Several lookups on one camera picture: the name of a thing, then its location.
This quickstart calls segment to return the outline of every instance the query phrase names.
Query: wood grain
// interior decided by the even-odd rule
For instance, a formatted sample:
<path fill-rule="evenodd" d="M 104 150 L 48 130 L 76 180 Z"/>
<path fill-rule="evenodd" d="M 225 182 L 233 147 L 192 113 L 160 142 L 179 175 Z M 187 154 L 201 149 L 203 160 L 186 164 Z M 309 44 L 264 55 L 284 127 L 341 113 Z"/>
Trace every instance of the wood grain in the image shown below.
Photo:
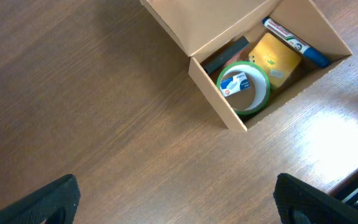
<path fill-rule="evenodd" d="M 316 1 L 350 60 L 248 133 L 224 128 L 138 0 L 0 1 L 0 209 L 75 174 L 75 223 L 280 223 L 288 172 L 358 168 L 358 1 Z"/>

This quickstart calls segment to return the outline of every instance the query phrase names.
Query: box lid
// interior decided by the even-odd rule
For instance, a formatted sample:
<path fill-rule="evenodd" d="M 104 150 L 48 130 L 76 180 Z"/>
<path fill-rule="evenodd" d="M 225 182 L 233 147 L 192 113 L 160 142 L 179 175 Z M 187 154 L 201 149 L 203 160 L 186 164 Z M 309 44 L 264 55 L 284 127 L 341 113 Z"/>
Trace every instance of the box lid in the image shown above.
<path fill-rule="evenodd" d="M 192 56 L 267 0 L 141 0 Z"/>

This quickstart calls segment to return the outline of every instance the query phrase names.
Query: blue marker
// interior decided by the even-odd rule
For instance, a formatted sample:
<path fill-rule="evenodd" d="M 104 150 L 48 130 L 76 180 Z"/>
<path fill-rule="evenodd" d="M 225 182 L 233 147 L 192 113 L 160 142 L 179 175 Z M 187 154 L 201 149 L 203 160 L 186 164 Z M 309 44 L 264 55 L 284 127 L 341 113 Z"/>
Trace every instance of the blue marker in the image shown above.
<path fill-rule="evenodd" d="M 309 46 L 299 37 L 295 36 L 286 28 L 276 23 L 273 19 L 266 17 L 262 22 L 265 27 L 270 29 L 273 33 L 277 34 L 279 37 L 285 40 L 285 42 L 290 44 L 297 51 L 301 52 L 306 58 L 310 59 L 319 67 L 325 68 L 331 63 L 329 59 L 326 58 L 322 53 Z"/>

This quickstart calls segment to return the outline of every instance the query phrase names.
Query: cardboard box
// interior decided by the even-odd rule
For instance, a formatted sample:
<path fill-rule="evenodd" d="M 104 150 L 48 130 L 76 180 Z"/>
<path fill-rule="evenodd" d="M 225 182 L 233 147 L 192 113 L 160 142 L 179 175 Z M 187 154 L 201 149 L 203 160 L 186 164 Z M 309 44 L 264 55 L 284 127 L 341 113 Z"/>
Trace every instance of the cardboard box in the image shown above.
<path fill-rule="evenodd" d="M 311 0 L 140 0 L 181 49 L 191 57 L 189 75 L 229 129 L 246 131 L 301 93 L 352 55 Z M 303 60 L 293 81 L 273 93 L 266 107 L 241 120 L 205 73 L 201 63 L 230 41 L 244 35 L 251 51 L 267 32 L 270 16 L 322 52 L 333 63 L 320 69 Z"/>

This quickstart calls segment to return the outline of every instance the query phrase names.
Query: roll of tape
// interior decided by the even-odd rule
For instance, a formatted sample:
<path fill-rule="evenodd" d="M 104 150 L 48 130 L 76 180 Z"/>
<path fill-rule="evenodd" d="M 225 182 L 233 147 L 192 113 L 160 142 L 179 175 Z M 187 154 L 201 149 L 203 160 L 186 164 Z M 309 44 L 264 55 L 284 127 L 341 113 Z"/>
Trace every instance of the roll of tape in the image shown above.
<path fill-rule="evenodd" d="M 255 86 L 255 98 L 251 105 L 245 110 L 234 109 L 234 111 L 239 115 L 247 115 L 257 112 L 262 109 L 270 96 L 270 83 L 269 78 L 267 78 L 266 73 L 256 64 L 251 62 L 235 62 L 227 66 L 219 75 L 218 80 L 216 82 L 216 87 L 222 91 L 221 82 L 222 79 L 233 73 L 241 73 L 245 72 L 247 78 L 251 80 L 251 82 Z"/>

